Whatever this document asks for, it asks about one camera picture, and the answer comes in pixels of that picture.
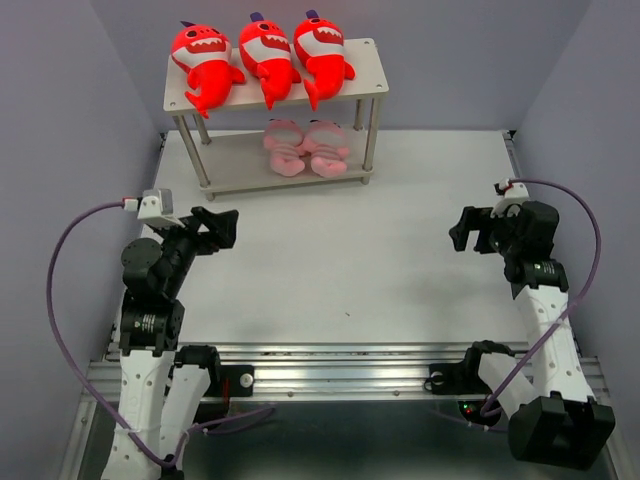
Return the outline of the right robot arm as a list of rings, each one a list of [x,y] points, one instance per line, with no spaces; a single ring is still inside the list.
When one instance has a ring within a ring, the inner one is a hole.
[[[504,345],[475,342],[460,366],[463,384],[490,394],[477,415],[495,404],[508,419],[511,455],[520,461],[588,470],[612,434],[611,407],[600,404],[580,364],[569,322],[569,284],[552,250],[558,211],[521,200],[501,209],[467,206],[449,236],[465,250],[471,232],[480,254],[497,253],[527,334],[517,359]]]

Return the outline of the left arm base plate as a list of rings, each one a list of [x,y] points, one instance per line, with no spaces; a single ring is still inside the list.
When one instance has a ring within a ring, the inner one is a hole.
[[[248,398],[253,396],[253,365],[222,364],[216,366],[210,374],[210,384],[204,398],[231,400],[232,398]]]

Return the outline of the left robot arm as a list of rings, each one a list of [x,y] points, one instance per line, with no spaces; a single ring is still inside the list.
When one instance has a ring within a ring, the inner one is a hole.
[[[198,403],[221,386],[223,371],[215,347],[179,344],[185,308],[178,293],[196,257],[234,246],[238,220],[236,210],[194,207],[155,228],[157,239],[124,248],[120,418],[103,478],[180,477]]]

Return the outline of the red shark plush wall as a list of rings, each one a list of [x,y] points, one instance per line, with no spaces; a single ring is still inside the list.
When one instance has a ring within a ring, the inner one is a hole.
[[[228,37],[213,26],[188,21],[175,36],[170,56],[186,74],[184,96],[205,119],[225,104],[234,85],[246,83],[244,72],[231,62]]]

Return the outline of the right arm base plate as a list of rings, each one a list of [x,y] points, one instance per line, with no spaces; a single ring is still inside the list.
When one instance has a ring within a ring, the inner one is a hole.
[[[466,374],[461,363],[430,364],[423,386],[434,395],[474,395],[484,392],[484,388]]]

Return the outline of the pink striped plush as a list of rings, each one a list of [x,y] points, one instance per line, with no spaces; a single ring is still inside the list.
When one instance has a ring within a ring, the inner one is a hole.
[[[263,146],[269,152],[270,168],[284,177],[294,177],[305,169],[301,156],[304,132],[291,120],[272,119],[263,134]]]
[[[347,171],[350,150],[344,130],[324,120],[311,120],[302,146],[309,154],[311,170],[322,178],[336,178]]]

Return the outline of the red shark plush back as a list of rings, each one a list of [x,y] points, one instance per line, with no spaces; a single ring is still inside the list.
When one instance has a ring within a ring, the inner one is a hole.
[[[239,34],[239,53],[245,69],[258,79],[268,110],[286,100],[294,84],[302,77],[294,67],[292,50],[282,28],[259,12],[250,14],[250,22]]]

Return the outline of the red shark plush mouth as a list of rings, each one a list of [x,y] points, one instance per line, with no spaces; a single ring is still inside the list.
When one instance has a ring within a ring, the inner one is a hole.
[[[340,27],[316,10],[308,10],[293,36],[295,53],[310,75],[303,80],[309,104],[316,111],[319,103],[340,93],[344,81],[354,80],[356,70],[345,58],[345,38]]]

